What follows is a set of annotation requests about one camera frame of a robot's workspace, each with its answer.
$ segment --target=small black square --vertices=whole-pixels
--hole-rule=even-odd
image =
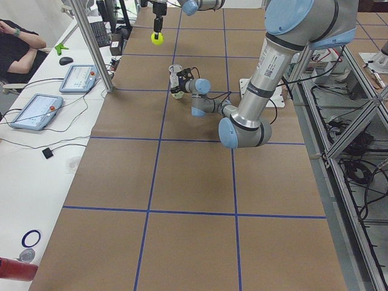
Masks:
[[[46,159],[49,159],[51,158],[52,156],[54,156],[53,152],[50,150],[50,148],[46,147],[43,151],[42,151],[44,157]]]

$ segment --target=tablet screen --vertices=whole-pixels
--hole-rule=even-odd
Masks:
[[[19,115],[18,120],[13,123],[32,127],[37,126],[55,101],[56,98],[54,97],[36,95],[23,113]]]

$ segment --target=green clamp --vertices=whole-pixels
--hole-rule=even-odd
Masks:
[[[62,54],[62,50],[68,50],[68,47],[65,47],[62,43],[59,43],[58,45],[55,46],[56,53],[58,56]]]

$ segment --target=white wall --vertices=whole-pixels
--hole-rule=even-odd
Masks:
[[[262,0],[225,0],[224,8],[259,8]]]
[[[61,0],[1,0],[0,18],[38,33],[53,47],[72,21],[61,5]]]

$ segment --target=white desk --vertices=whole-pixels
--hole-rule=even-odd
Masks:
[[[101,20],[100,17],[89,18],[90,22]],[[75,26],[73,21],[63,34],[64,36]],[[48,79],[63,78],[70,64],[61,66],[59,59],[70,56],[72,64],[93,64],[93,59],[82,38],[79,28],[64,44],[70,50],[63,50],[58,56],[52,50],[40,66],[31,82]],[[112,56],[109,46],[100,49],[106,64]],[[12,109],[22,108],[35,93],[61,95],[64,105],[74,102],[82,95],[65,95],[59,92],[60,81],[39,82],[28,86],[17,98]],[[6,124],[0,125],[0,138],[32,147],[44,146],[63,139],[73,139],[79,136],[89,136],[106,94],[102,81],[97,82],[92,91],[85,97],[88,109],[77,118],[73,125],[65,132],[43,130],[32,132],[15,130]],[[73,118],[86,108],[83,100],[61,109],[48,128],[55,130],[66,129]],[[15,114],[6,116],[12,121]],[[87,144],[88,138],[77,139],[51,146],[54,149],[63,144]],[[21,244],[23,235],[32,229],[42,233],[40,242],[34,246],[36,252],[33,264],[39,265],[44,250],[47,247],[56,219],[73,181],[75,169],[74,161],[79,161],[84,153],[84,147],[69,145],[54,152],[54,156],[45,159],[42,149],[28,149],[20,145],[0,141],[0,257],[17,258],[25,249]],[[31,282],[0,279],[0,290],[24,291],[28,290]]]

